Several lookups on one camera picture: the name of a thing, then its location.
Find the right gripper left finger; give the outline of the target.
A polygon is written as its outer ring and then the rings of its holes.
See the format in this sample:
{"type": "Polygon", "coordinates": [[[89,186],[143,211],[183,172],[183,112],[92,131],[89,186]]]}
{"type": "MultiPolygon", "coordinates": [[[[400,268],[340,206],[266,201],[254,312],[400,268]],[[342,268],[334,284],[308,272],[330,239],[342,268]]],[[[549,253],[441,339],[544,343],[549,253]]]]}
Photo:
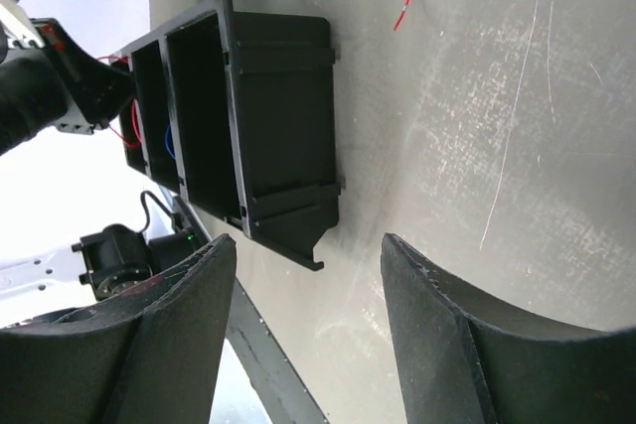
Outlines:
{"type": "Polygon", "coordinates": [[[112,298],[3,329],[2,422],[209,422],[236,269],[222,234],[112,298]]]}

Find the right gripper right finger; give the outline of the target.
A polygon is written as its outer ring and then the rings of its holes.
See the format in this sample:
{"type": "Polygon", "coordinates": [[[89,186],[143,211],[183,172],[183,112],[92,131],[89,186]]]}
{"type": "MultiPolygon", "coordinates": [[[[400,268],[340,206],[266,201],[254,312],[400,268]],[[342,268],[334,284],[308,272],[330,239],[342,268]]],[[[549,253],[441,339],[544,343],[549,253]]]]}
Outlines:
{"type": "Polygon", "coordinates": [[[583,328],[501,300],[395,234],[381,274],[410,423],[631,423],[635,332],[583,328]]]}

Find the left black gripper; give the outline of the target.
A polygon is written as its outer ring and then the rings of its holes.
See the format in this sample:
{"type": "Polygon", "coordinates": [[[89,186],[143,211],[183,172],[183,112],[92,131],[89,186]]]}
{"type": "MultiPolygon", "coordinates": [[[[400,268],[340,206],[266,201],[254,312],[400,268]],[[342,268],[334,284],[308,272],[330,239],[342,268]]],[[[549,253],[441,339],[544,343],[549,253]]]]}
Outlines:
{"type": "Polygon", "coordinates": [[[11,45],[1,61],[2,154],[49,127],[106,129],[134,96],[123,60],[90,56],[53,18],[33,23],[45,46],[11,45]]]}

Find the black two-compartment tray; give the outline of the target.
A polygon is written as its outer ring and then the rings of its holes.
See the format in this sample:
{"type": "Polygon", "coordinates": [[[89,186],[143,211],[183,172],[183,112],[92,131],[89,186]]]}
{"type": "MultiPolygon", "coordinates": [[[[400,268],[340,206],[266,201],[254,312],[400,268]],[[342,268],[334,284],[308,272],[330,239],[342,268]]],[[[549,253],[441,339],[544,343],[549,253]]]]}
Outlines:
{"type": "Polygon", "coordinates": [[[122,48],[142,82],[128,166],[318,271],[339,220],[332,29],[323,17],[204,0],[122,48]]]}

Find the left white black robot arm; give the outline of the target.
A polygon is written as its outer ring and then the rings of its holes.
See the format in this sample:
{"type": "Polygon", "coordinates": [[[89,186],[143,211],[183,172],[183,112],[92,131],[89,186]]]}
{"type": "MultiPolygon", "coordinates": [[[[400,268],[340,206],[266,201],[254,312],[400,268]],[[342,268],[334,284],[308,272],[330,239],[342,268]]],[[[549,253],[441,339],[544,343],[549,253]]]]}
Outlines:
{"type": "MultiPolygon", "coordinates": [[[[91,135],[119,118],[131,133],[124,145],[139,154],[142,82],[130,55],[105,65],[89,56],[55,19],[6,20],[1,36],[1,151],[8,153],[49,127],[91,135]]],[[[40,316],[34,297],[89,287],[107,299],[171,266],[158,257],[143,230],[114,224],[31,262],[1,270],[1,326],[20,326],[40,316]]]]}

